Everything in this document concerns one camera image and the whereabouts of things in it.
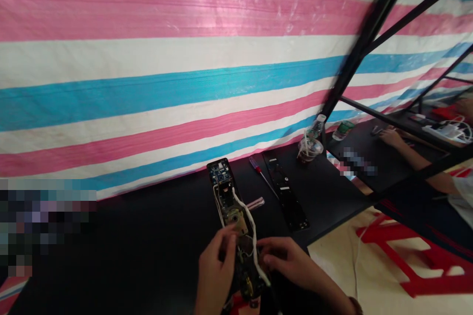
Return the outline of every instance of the striped tarp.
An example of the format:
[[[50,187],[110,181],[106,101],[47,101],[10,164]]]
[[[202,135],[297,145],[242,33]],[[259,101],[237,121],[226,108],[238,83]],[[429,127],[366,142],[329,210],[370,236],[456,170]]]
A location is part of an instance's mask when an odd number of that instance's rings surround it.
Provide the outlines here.
[[[101,199],[296,141],[372,1],[0,0],[0,177],[79,179]],[[382,31],[421,1],[399,0]],[[345,95],[406,106],[473,42],[472,1],[439,1]],[[472,73],[470,56],[452,75]],[[339,103],[328,126],[352,115]]]

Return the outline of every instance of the floor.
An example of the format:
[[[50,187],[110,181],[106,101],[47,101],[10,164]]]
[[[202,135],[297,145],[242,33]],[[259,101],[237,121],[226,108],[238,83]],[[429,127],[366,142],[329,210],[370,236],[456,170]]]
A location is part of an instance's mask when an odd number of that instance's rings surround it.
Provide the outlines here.
[[[373,208],[362,212],[308,248],[312,259],[350,296],[355,296],[353,260],[358,246],[355,228],[368,225],[374,218],[373,213]],[[406,248],[428,248],[420,238],[390,245],[399,250],[399,254]],[[427,269],[412,255],[406,260],[421,277],[439,275],[439,271]],[[461,269],[454,271],[453,274],[462,272]],[[399,285],[399,281],[407,281],[407,277],[375,244],[361,244],[357,275],[358,300],[365,314],[473,314],[473,294],[411,298]]]

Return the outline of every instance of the screwdriver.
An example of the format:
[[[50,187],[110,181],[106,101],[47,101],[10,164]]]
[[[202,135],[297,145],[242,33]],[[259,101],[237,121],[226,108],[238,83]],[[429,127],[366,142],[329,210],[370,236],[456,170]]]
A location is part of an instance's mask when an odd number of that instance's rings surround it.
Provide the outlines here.
[[[250,157],[250,163],[251,165],[255,168],[256,172],[258,172],[261,177],[263,178],[263,180],[265,180],[266,184],[268,185],[268,187],[271,189],[271,191],[274,193],[274,195],[276,196],[277,200],[279,200],[279,196],[277,195],[276,191],[272,189],[270,183],[268,182],[268,180],[266,179],[266,177],[263,175],[263,172],[261,171],[261,168],[258,166],[258,164],[256,163],[255,159],[253,157]]]

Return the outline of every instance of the person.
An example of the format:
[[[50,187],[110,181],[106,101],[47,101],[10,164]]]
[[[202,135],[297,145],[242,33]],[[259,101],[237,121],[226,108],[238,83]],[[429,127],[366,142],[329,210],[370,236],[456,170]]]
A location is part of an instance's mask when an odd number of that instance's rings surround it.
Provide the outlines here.
[[[233,231],[233,226],[229,225],[217,231],[202,252],[199,258],[195,315],[220,315],[233,280],[236,242],[236,233]],[[270,237],[259,240],[257,245],[262,247],[260,264],[267,273],[273,275],[279,272],[299,288],[317,293],[331,309],[331,314],[362,314],[358,302],[346,296],[292,238]],[[218,257],[221,250],[225,250],[223,262]]]
[[[457,107],[459,111],[465,114],[469,122],[473,122],[473,100],[461,100]],[[383,142],[396,149],[399,154],[412,166],[414,170],[422,170],[431,164],[430,161],[423,158],[417,151],[411,148],[401,136],[394,130],[393,126],[379,134]],[[445,172],[441,172],[428,179],[426,182],[439,192],[448,194],[448,202],[473,228],[473,175],[467,177],[454,177]]]

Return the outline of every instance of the black metal frame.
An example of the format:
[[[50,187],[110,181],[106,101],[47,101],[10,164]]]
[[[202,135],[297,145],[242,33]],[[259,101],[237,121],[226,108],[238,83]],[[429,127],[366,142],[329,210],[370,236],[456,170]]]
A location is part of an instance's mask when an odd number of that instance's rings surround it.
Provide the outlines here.
[[[428,88],[426,88],[407,108],[406,110],[409,111],[411,110],[416,104],[419,104],[419,107],[418,107],[418,112],[419,113],[422,113],[422,99],[424,98],[424,96],[430,91],[432,90],[435,86],[437,86],[437,84],[442,80],[442,79],[447,79],[447,80],[455,80],[455,81],[461,81],[461,82],[465,82],[465,83],[469,83],[469,84],[473,84],[472,81],[469,81],[469,80],[464,80],[464,79],[457,79],[457,78],[453,78],[453,77],[450,77],[450,76],[447,76],[453,69],[456,68],[456,66],[458,64],[460,64],[463,59],[465,59],[468,54],[470,54],[471,52],[473,51],[473,44],[461,55],[458,57],[458,59],[446,70],[445,73],[442,74],[442,76],[440,78],[438,78],[436,81],[434,81]]]
[[[377,48],[382,43],[384,43],[386,40],[388,40],[390,37],[395,35],[400,29],[402,29],[411,21],[413,21],[415,18],[417,18],[419,15],[421,15],[425,10],[427,10],[430,6],[432,6],[437,1],[438,0],[424,0],[418,6],[416,6],[411,12],[409,12],[406,16],[404,16],[396,24],[394,24],[391,28],[389,28],[384,34],[382,34],[380,37],[375,39],[376,35],[381,29],[382,24],[386,20],[389,12],[394,7],[394,4],[396,2],[396,0],[377,0],[372,12],[367,17],[365,24],[363,25],[358,41],[354,45],[350,55],[348,56],[347,60],[343,64],[339,72],[339,75],[337,77],[335,86],[329,92],[327,101],[321,112],[327,117],[330,116],[336,104],[340,100],[384,122],[387,122],[396,127],[399,127],[405,130],[406,132],[411,133],[412,135],[417,136],[433,144],[434,146],[440,149],[446,150],[450,153],[444,156],[442,159],[434,162],[432,165],[420,171],[415,172],[410,177],[387,188],[383,192],[373,195],[372,197],[375,198],[376,200],[381,200],[383,198],[392,196],[397,191],[399,191],[399,189],[404,189],[408,187],[409,185],[411,185],[412,183],[414,183],[415,181],[418,181],[419,179],[427,179],[431,176],[438,174],[439,172],[442,172],[461,162],[464,162],[470,158],[473,158],[473,144],[470,144],[463,148],[454,147],[453,145],[447,142],[444,142],[440,139],[437,139],[436,137],[430,134],[412,129],[409,126],[403,124],[403,122],[391,116],[387,116],[385,114],[377,112],[376,110],[373,110],[370,107],[359,104],[343,96],[343,92],[345,91],[346,87],[350,83],[350,80],[352,79],[353,75],[355,74],[356,70],[361,64],[363,58],[367,54],[369,54],[371,51],[373,51],[375,48]],[[431,87],[433,87],[438,81],[440,81],[443,78],[468,82],[468,80],[456,79],[456,78],[451,78],[447,76],[450,73],[450,71],[471,52],[471,50],[473,50],[473,45],[460,58],[458,58],[458,60],[456,60],[455,63],[451,67],[449,67],[449,69],[442,75],[442,77],[439,78],[434,84],[431,85]]]

